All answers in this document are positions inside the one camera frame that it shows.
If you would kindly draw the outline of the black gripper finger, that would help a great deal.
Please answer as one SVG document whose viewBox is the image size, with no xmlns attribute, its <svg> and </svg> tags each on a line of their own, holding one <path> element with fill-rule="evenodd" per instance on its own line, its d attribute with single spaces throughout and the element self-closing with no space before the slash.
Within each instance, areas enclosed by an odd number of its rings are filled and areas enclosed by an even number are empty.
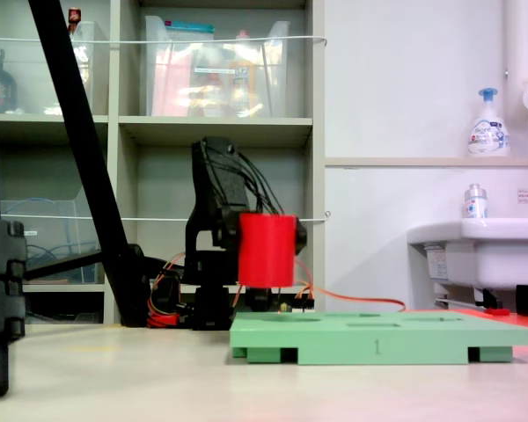
<svg viewBox="0 0 528 422">
<path fill-rule="evenodd" d="M 224 212 L 223 219 L 224 248 L 237 248 L 239 233 L 239 212 L 226 210 Z"/>
<path fill-rule="evenodd" d="M 299 255 L 307 245 L 307 229 L 302 222 L 296 219 L 295 255 Z"/>
</svg>

